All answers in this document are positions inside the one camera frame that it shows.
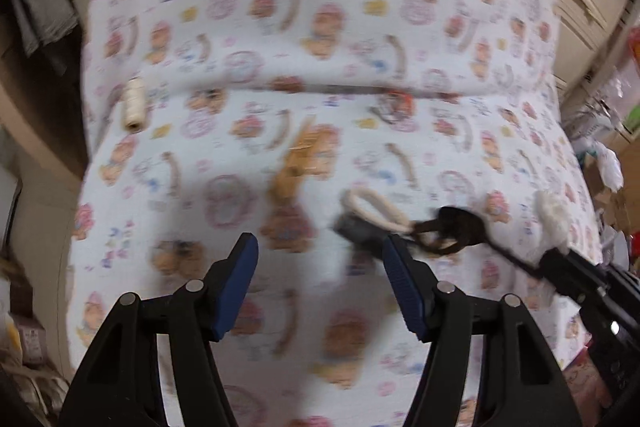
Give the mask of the cream thread spool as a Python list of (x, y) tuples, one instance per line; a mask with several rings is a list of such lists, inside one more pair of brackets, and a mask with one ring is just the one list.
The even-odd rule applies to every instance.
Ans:
[(137, 133), (145, 126), (146, 95), (143, 81), (139, 77), (131, 78), (122, 92), (122, 122), (129, 133)]

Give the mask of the bear print cloth cover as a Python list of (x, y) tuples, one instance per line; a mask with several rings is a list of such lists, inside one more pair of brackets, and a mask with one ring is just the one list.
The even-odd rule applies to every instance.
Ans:
[[(348, 191), (412, 221), (483, 216), (535, 261), (535, 195), (602, 258), (552, 76), (556, 0), (91, 0), (82, 58), (90, 164), (68, 257), (78, 366), (116, 299), (171, 293), (250, 232), (259, 263), (215, 346), (243, 426), (397, 426), (427, 349), (381, 265), (335, 231)], [(142, 79), (146, 121), (122, 122)], [(372, 113), (413, 97), (405, 124)]]

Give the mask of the white plastic bag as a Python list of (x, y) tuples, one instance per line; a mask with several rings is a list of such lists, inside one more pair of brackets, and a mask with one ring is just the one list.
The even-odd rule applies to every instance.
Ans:
[(614, 150), (610, 150), (601, 142), (593, 144), (600, 178), (605, 187), (617, 193), (624, 186), (624, 176), (620, 160)]

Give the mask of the white tissue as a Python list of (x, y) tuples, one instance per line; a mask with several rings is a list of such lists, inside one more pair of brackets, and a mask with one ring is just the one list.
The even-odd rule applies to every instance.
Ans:
[(544, 251), (557, 249), (561, 254), (570, 250), (570, 213), (558, 194), (537, 191), (536, 211), (541, 226), (540, 247)]

